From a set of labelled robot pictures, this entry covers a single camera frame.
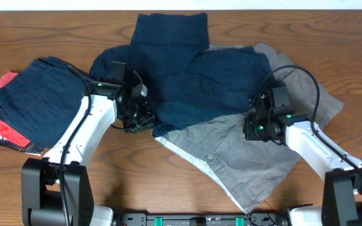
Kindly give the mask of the grey shorts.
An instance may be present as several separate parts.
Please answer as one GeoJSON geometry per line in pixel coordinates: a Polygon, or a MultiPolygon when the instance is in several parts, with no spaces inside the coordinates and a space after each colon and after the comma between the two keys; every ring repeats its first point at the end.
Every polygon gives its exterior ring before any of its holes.
{"type": "MultiPolygon", "coordinates": [[[[271,69],[293,62],[284,53],[259,43],[256,53],[264,53],[271,69]]],[[[287,84],[293,106],[311,115],[315,106],[313,81],[298,69],[283,69],[275,73],[287,84]]],[[[343,108],[323,85],[315,121],[323,128],[343,108]]],[[[286,178],[301,156],[285,146],[272,142],[247,141],[243,134],[243,120],[248,112],[221,116],[179,131],[171,131],[156,141],[192,163],[213,179],[244,212],[248,213],[266,199],[286,178]]]]}

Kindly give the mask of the navy blue shorts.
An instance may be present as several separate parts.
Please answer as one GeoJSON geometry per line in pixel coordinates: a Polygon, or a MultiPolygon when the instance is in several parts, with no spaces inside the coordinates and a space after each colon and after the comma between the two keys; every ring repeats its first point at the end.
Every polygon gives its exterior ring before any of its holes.
{"type": "Polygon", "coordinates": [[[139,15],[130,44],[104,50],[90,75],[108,78],[113,62],[136,71],[147,87],[155,137],[250,110],[271,72],[266,55],[252,47],[210,50],[205,13],[139,15]]]}

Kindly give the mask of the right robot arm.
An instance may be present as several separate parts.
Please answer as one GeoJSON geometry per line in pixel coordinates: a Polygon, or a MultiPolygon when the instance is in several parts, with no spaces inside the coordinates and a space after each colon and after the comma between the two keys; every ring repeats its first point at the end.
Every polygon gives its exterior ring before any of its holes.
{"type": "Polygon", "coordinates": [[[249,215],[253,225],[362,225],[362,160],[345,152],[287,94],[271,91],[253,101],[244,120],[248,141],[272,141],[298,153],[324,182],[322,205],[289,208],[285,215],[249,215]]]}

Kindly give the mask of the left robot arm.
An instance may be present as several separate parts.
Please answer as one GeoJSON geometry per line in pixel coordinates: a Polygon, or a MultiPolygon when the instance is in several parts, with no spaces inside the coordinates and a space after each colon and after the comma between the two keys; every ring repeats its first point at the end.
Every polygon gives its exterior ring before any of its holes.
{"type": "Polygon", "coordinates": [[[88,168],[105,131],[116,119],[138,132],[153,119],[144,83],[92,82],[77,115],[42,159],[21,170],[24,225],[117,225],[114,210],[96,205],[88,168]]]}

